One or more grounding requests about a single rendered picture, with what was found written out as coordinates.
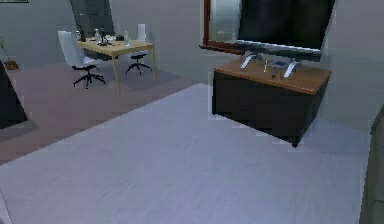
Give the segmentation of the black cabinet with wooden top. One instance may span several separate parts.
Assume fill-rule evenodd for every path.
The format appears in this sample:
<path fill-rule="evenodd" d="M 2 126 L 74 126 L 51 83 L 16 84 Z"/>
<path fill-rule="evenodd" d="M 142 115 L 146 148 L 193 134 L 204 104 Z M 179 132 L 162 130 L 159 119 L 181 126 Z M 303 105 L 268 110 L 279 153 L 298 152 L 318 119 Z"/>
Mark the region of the black cabinet with wooden top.
<path fill-rule="evenodd" d="M 296 147 L 317 117 L 332 72 L 299 66 L 286 78 L 263 62 L 214 68 L 212 112 Z"/>

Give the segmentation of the white swivel chair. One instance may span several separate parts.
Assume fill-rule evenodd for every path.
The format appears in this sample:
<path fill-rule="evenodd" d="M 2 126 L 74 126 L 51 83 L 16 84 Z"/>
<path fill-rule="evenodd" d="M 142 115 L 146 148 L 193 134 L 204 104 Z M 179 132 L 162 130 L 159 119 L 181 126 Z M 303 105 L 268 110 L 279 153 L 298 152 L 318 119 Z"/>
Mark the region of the white swivel chair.
<path fill-rule="evenodd" d="M 142 71 L 141 71 L 142 67 L 151 69 L 151 67 L 149 67 L 148 65 L 140 62 L 140 60 L 143 59 L 148 54 L 148 51 L 151 50 L 154 46 L 153 43 L 148 43 L 146 41 L 146 25 L 145 24 L 137 25 L 137 41 L 139 43 L 143 43 L 144 47 L 139 47 L 137 50 L 130 53 L 130 58 L 135 60 L 135 63 L 132 63 L 128 67 L 128 69 L 126 70 L 126 73 L 128 73 L 134 67 L 137 68 L 137 70 L 139 71 L 139 74 L 142 74 Z"/>
<path fill-rule="evenodd" d="M 83 49 L 78 45 L 76 35 L 69 31 L 59 31 L 58 39 L 64 55 L 64 59 L 67 65 L 76 71 L 86 71 L 86 74 L 73 83 L 76 86 L 80 81 L 85 81 L 85 88 L 92 82 L 93 79 L 97 79 L 102 83 L 105 83 L 105 79 L 102 75 L 91 73 L 92 69 L 98 69 L 97 65 L 101 63 L 101 60 L 96 60 L 87 57 L 84 54 Z"/>

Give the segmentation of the brown framed window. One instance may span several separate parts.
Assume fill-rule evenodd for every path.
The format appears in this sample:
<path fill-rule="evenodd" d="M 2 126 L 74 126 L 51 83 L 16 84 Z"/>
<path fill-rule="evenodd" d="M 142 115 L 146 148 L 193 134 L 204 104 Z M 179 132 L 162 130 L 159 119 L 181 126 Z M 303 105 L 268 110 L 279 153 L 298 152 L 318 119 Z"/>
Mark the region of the brown framed window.
<path fill-rule="evenodd" d="M 201 0 L 204 50 L 243 55 L 235 46 L 241 13 L 241 0 Z"/>

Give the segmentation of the small grey dish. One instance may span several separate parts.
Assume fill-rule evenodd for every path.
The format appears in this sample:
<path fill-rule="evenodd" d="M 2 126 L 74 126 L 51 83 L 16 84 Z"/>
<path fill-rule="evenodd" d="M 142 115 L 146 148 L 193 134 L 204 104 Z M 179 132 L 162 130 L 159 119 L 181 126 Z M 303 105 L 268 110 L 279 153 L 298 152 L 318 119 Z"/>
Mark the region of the small grey dish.
<path fill-rule="evenodd" d="M 283 62 L 283 61 L 271 61 L 268 66 L 269 67 L 272 67 L 272 68 L 280 68 L 280 69 L 285 69 L 288 67 L 288 64 L 287 62 Z"/>

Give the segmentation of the light wooden table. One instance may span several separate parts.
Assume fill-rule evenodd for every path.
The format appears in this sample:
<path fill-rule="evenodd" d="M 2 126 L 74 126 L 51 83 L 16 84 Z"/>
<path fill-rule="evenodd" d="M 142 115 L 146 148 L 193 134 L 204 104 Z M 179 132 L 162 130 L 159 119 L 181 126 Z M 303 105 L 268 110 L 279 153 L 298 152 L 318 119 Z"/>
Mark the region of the light wooden table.
<path fill-rule="evenodd" d="M 87 38 L 86 42 L 78 41 L 77 44 L 79 45 L 80 48 L 91 50 L 91 51 L 105 54 L 112 57 L 112 67 L 113 67 L 118 91 L 121 91 L 121 88 L 120 88 L 120 77 L 116 67 L 116 57 L 130 54 L 131 52 L 137 50 L 139 47 L 144 47 L 144 44 L 139 43 L 137 40 L 131 40 L 130 46 L 125 46 L 124 41 L 111 41 L 110 45 L 99 46 L 98 44 L 96 44 L 96 41 L 94 41 L 92 38 Z M 153 79 L 156 79 L 157 75 L 156 75 L 156 60 L 155 60 L 155 44 L 153 48 L 149 51 L 151 52 L 151 55 L 152 55 Z"/>

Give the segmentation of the black television set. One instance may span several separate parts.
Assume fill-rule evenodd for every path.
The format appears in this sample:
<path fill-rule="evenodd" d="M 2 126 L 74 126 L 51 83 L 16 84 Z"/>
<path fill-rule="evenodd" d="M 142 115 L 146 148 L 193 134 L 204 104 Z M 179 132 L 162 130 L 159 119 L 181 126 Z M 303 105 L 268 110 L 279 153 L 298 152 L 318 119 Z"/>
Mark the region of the black television set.
<path fill-rule="evenodd" d="M 288 58 L 281 62 L 289 78 L 302 60 L 319 61 L 336 0 L 241 0 L 234 46 L 248 51 L 245 70 L 262 54 Z"/>

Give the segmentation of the black furniture piece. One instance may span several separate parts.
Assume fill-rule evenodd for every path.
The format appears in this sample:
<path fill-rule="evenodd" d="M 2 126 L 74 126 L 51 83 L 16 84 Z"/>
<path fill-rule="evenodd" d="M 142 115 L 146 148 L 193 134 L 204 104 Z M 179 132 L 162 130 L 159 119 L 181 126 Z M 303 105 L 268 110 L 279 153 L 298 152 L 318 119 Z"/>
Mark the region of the black furniture piece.
<path fill-rule="evenodd" d="M 0 129 L 28 120 L 6 69 L 0 60 Z"/>

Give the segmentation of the potted house plant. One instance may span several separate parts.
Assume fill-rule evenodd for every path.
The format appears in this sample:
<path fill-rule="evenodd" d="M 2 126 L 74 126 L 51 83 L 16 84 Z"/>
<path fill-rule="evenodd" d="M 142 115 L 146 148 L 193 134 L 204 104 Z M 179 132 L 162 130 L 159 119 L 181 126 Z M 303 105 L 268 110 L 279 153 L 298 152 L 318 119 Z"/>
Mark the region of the potted house plant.
<path fill-rule="evenodd" d="M 5 48 L 5 40 L 2 36 L 0 36 L 0 48 L 4 51 L 7 60 L 4 62 L 5 68 L 7 70 L 18 70 L 19 66 L 18 64 L 9 56 L 6 48 Z"/>

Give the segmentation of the grey furniture edge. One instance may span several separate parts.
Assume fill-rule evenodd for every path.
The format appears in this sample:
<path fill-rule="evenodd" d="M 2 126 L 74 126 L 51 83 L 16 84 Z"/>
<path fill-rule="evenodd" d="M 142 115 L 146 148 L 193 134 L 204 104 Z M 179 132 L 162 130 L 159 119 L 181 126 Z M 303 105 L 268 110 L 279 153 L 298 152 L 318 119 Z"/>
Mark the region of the grey furniture edge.
<path fill-rule="evenodd" d="M 367 171 L 358 224 L 384 224 L 384 104 L 372 126 Z"/>

